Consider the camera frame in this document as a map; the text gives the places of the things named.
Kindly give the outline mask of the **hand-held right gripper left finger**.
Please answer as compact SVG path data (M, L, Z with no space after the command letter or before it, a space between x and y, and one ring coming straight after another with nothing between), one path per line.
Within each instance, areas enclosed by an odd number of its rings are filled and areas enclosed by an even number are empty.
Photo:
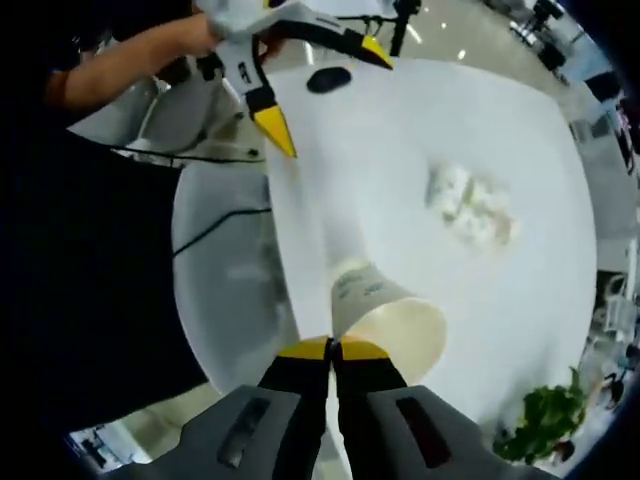
M178 445L117 479L309 479L326 430L332 341L282 350L256 385L242 385L182 428Z

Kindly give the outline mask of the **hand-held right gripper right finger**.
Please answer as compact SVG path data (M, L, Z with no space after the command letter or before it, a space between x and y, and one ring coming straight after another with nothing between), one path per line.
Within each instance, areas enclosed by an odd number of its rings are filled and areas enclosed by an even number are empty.
M332 346L338 428L355 479L544 479L482 443L476 423L428 388L410 386L381 347Z

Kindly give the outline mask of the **person's left hand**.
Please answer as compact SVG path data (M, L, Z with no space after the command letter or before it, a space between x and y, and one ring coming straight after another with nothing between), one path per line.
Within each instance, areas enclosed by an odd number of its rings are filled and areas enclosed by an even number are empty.
M223 37L215 31L204 13L197 13L179 21L177 43L182 55L204 57L216 49ZM261 64L277 57L286 40L271 30L259 36L259 61Z

